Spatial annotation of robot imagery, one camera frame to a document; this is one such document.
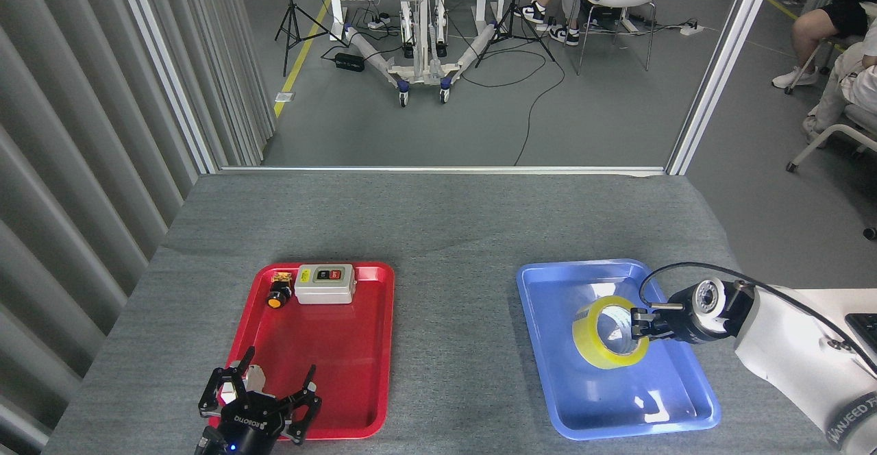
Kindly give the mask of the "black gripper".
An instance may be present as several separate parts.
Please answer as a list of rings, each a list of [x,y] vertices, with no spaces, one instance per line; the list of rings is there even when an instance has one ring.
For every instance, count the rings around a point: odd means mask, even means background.
[[[702,330],[695,324],[690,298],[667,303],[652,303],[654,312],[646,308],[631,308],[632,338],[634,340],[671,339],[692,345],[707,342]]]
[[[303,445],[322,405],[314,381],[317,366],[310,366],[297,392],[281,399],[279,411],[275,410],[277,399],[261,393],[265,374],[251,365],[254,356],[255,347],[250,346],[241,360],[212,370],[199,400],[199,414],[220,415],[220,422],[216,428],[206,426],[201,433],[203,454],[269,454],[281,435]],[[225,406],[222,410],[220,401]],[[293,414],[303,407],[303,417],[295,420]]]

